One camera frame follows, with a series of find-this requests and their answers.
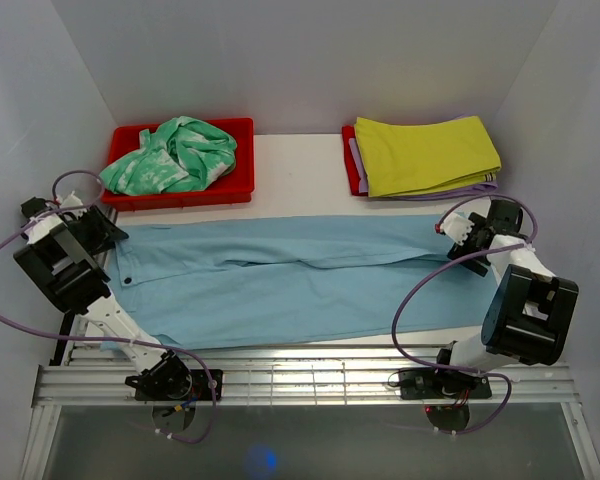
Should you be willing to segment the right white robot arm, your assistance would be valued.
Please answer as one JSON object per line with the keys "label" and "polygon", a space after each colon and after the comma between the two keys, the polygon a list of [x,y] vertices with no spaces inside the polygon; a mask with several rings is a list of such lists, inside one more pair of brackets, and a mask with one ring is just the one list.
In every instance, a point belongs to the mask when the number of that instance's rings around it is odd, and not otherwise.
{"label": "right white robot arm", "polygon": [[431,382],[444,397],[482,387],[480,372],[514,363],[551,366],[562,355],[579,287],[542,264],[521,233],[523,217],[519,204],[493,200],[485,216],[450,213],[437,227],[454,241],[449,259],[481,252],[462,265],[482,277],[492,271],[497,281],[481,333],[438,353],[443,365],[432,371]]}

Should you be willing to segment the light blue trousers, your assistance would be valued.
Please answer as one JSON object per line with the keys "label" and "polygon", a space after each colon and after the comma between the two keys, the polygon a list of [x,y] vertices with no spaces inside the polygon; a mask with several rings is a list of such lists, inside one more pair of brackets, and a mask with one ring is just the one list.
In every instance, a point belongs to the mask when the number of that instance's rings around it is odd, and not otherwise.
{"label": "light blue trousers", "polygon": [[449,267],[431,216],[309,216],[127,228],[107,265],[159,341],[200,351],[480,324],[497,285]]}

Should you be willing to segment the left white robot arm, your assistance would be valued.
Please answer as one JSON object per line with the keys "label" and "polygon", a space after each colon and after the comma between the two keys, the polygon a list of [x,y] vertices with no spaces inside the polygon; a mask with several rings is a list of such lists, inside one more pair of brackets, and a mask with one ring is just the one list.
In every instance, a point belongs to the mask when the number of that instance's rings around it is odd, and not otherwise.
{"label": "left white robot arm", "polygon": [[33,197],[21,205],[32,223],[21,236],[26,246],[14,260],[61,312],[94,324],[117,344],[136,373],[125,384],[150,400],[181,400],[193,393],[190,370],[177,354],[163,348],[118,303],[109,276],[95,257],[112,250],[128,235],[96,206],[70,195],[55,208]]}

